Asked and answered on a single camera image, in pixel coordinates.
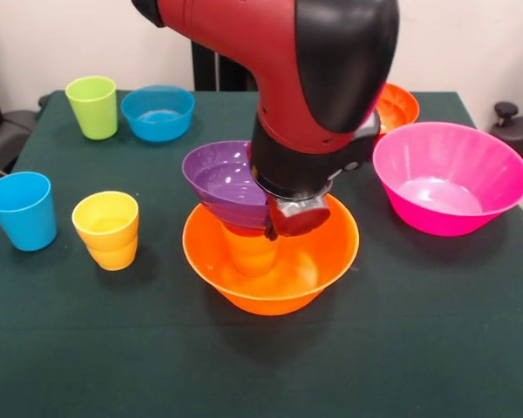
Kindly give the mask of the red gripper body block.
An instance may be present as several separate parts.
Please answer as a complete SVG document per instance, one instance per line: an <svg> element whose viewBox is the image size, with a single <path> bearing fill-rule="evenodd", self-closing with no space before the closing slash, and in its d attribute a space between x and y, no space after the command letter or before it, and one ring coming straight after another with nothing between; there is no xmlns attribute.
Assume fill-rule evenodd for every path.
<svg viewBox="0 0 523 418"><path fill-rule="evenodd" d="M279 237L309 233L330 216L326 194L286 198L268 194L268 215L275 223Z"/></svg>

